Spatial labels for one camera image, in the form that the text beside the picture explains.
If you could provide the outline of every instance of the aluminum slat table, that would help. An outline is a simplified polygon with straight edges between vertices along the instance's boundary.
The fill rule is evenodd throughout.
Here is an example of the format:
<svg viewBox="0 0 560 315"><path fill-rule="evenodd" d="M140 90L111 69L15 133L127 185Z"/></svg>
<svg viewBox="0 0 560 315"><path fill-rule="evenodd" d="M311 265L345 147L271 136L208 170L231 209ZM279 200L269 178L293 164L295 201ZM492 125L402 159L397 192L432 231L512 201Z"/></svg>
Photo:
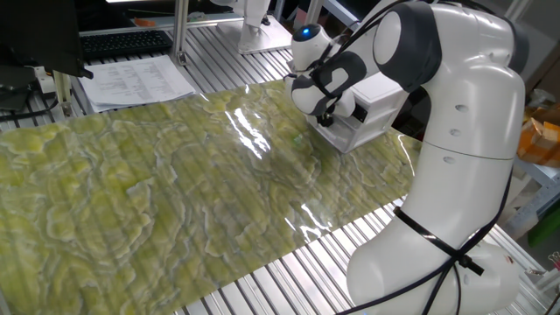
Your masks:
<svg viewBox="0 0 560 315"><path fill-rule="evenodd" d="M288 72L287 62L292 59L290 50L240 55L217 29L216 22L194 23L187 30L186 50L188 65L179 71L192 84L197 93L212 93L243 85L282 79ZM172 38L172 27L157 29L166 31ZM134 32L136 28L107 32ZM156 57L166 52L131 54L118 58L89 60L89 65L113 63ZM0 130L41 126L62 122L92 113L88 99L79 81L71 79L73 103L70 116L60 107L47 115L0 122ZM26 103L24 112L47 108L53 98L46 99L37 92ZM304 245L302 248L238 279L200 301L186 305L174 315L199 314L334 314L344 311L354 303L346 285L347 265L352 253L364 242L375 237L393 218L393 209L403 203L402 199L383 206L332 233ZM499 227L495 227L487 242L502 246L526 269L543 268L525 253ZM516 301L495 314L543 314L551 303L541 296L525 277L521 277L521 289Z"/></svg>

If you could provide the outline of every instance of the plastic sheet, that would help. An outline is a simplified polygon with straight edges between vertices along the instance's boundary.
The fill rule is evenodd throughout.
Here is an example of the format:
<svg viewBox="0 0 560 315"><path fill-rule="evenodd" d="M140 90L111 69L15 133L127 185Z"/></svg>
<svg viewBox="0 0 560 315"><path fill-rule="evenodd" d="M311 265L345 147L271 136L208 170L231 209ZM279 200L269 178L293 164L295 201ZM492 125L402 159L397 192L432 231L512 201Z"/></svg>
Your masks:
<svg viewBox="0 0 560 315"><path fill-rule="evenodd" d="M420 144L342 155L281 81L0 135L15 314L164 314L403 196Z"/></svg>

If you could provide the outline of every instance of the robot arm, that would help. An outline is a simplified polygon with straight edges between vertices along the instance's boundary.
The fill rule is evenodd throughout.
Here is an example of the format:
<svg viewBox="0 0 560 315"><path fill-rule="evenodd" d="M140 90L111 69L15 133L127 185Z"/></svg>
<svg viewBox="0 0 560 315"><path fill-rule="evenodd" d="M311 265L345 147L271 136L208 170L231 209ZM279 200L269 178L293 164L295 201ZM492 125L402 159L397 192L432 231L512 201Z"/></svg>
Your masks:
<svg viewBox="0 0 560 315"><path fill-rule="evenodd" d="M462 250L471 235L491 227L521 133L525 93L518 73L529 51L527 39L508 21L447 4L397 2L378 26L368 25L373 24L363 24L369 29L359 29L361 36L341 49L318 25L297 31L294 75L286 80L297 107L318 120L352 113L349 88L377 72L406 92L423 87L431 100L416 177L401 209L430 233L418 233L398 216L356 249L347 283L357 305L400 291L444 266L450 255L433 239ZM467 248L484 272L458 268L457 278L444 274L431 315L458 309L459 285L461 314L493 312L515 299L517 269L508 254L484 243ZM431 279L365 313L418 314L435 286Z"/></svg>
<svg viewBox="0 0 560 315"><path fill-rule="evenodd" d="M266 17L270 0L210 0L213 4L230 6L236 14L245 18L245 24L261 27L261 21Z"/></svg>

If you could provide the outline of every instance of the black keyboard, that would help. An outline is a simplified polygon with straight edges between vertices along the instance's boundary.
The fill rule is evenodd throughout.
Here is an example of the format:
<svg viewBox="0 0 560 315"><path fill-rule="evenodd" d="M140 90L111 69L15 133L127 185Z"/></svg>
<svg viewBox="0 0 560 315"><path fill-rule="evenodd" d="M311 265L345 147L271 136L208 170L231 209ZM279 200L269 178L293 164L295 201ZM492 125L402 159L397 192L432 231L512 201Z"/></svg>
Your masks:
<svg viewBox="0 0 560 315"><path fill-rule="evenodd" d="M80 38L86 60L122 56L129 53L153 53L171 48L173 42L164 31L133 31L90 35Z"/></svg>

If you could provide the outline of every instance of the cardboard box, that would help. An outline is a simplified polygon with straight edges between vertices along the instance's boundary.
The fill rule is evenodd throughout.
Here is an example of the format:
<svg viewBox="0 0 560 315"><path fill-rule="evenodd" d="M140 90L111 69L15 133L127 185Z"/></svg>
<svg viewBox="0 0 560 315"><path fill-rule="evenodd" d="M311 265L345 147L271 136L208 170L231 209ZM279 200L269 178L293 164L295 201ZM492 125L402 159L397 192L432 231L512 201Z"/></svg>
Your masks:
<svg viewBox="0 0 560 315"><path fill-rule="evenodd" d="M523 161L560 167L560 106L539 108L523 125L517 156Z"/></svg>

